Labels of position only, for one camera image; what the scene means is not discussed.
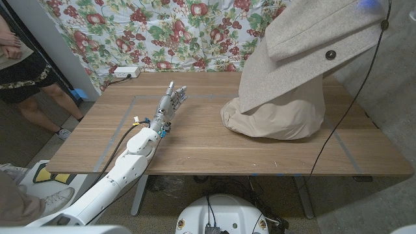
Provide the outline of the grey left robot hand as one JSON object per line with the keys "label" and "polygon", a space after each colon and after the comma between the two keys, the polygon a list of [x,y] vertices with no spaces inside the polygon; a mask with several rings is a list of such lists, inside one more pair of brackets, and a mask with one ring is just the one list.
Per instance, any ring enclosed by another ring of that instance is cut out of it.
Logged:
{"label": "grey left robot hand", "polygon": [[171,122],[180,108],[181,104],[187,99],[187,86],[182,86],[174,90],[174,82],[168,85],[165,95],[161,98],[157,106],[155,115],[150,121],[149,128],[156,132],[162,131],[162,128]]}

